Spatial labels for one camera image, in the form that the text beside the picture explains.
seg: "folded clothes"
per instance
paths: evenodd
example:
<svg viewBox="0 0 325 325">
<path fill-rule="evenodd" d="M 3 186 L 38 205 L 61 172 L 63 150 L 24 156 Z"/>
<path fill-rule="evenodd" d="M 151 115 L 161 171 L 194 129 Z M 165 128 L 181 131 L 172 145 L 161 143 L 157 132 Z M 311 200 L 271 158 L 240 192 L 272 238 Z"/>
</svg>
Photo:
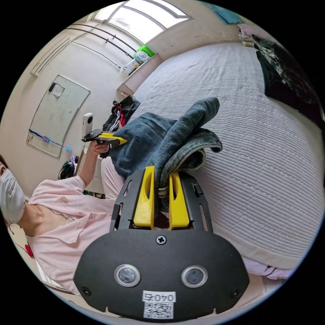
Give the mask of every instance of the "folded clothes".
<svg viewBox="0 0 325 325">
<path fill-rule="evenodd" d="M 255 24 L 238 24 L 238 26 L 244 38 L 249 38 L 253 35 L 256 35 L 260 38 L 277 43 L 277 40 L 274 37 L 272 37 L 268 32 Z"/>
<path fill-rule="evenodd" d="M 218 110 L 218 99 L 207 98 L 194 103 L 178 120 L 153 113 L 134 119 L 115 132 L 127 140 L 109 153 L 116 172 L 127 178 L 137 169 L 155 166 L 155 202 L 160 198 L 158 210 L 168 212 L 169 175 L 200 168 L 205 162 L 204 148 L 222 150 L 218 136 L 202 128 Z"/>
<path fill-rule="evenodd" d="M 252 36 L 244 36 L 242 33 L 238 34 L 239 39 L 241 41 L 245 41 L 245 42 L 254 42 L 254 39 Z"/>
</svg>

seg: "pink shirt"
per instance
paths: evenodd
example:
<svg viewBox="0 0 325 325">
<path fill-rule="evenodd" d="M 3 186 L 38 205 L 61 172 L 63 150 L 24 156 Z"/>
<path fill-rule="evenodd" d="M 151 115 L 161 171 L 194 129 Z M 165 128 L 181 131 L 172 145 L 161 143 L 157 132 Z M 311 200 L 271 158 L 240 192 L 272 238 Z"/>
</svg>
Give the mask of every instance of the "pink shirt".
<svg viewBox="0 0 325 325">
<path fill-rule="evenodd" d="M 80 294 L 73 276 L 80 257 L 91 242 L 108 233 L 115 203 L 115 199 L 83 195 L 84 187 L 79 176 L 45 180 L 29 200 L 29 204 L 75 217 L 75 221 L 41 236 L 27 236 L 27 240 L 46 275 L 76 295 Z"/>
</svg>

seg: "qr code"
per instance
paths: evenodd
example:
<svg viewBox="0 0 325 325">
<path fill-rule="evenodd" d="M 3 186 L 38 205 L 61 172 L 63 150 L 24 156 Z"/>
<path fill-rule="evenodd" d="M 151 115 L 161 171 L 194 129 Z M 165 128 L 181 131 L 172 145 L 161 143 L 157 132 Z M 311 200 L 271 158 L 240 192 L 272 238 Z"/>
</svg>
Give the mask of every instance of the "qr code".
<svg viewBox="0 0 325 325">
<path fill-rule="evenodd" d="M 145 302 L 145 310 L 143 317 L 151 319 L 173 319 L 174 304 L 161 302 Z"/>
</svg>

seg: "label sticker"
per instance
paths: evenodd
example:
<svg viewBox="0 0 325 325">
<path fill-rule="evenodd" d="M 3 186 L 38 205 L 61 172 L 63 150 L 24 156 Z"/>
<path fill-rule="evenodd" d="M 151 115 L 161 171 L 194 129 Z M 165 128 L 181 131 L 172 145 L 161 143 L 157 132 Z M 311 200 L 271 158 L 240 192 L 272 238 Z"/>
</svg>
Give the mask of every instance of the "label sticker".
<svg viewBox="0 0 325 325">
<path fill-rule="evenodd" d="M 145 303 L 143 318 L 173 319 L 176 292 L 145 291 L 142 292 Z"/>
<path fill-rule="evenodd" d="M 142 301 L 144 302 L 176 302 L 176 292 L 160 292 L 160 291 L 142 291 Z"/>
<path fill-rule="evenodd" d="M 145 302 L 143 318 L 173 319 L 174 303 L 172 302 Z"/>
</svg>

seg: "screw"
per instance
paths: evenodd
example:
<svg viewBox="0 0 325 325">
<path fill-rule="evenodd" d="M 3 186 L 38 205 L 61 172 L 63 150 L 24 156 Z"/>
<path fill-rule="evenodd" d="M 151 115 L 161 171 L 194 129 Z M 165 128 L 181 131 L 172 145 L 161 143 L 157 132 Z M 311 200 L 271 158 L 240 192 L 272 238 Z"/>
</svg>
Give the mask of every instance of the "screw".
<svg viewBox="0 0 325 325">
<path fill-rule="evenodd" d="M 91 295 L 91 292 L 88 288 L 82 287 L 81 289 L 85 296 L 89 297 Z"/>
<path fill-rule="evenodd" d="M 156 243 L 157 243 L 158 245 L 166 244 L 166 242 L 167 242 L 167 238 L 166 238 L 165 236 L 158 236 L 158 237 L 156 238 Z"/>
<path fill-rule="evenodd" d="M 240 292 L 238 289 L 235 290 L 235 292 L 231 295 L 231 298 L 238 298 L 240 296 Z"/>
</svg>

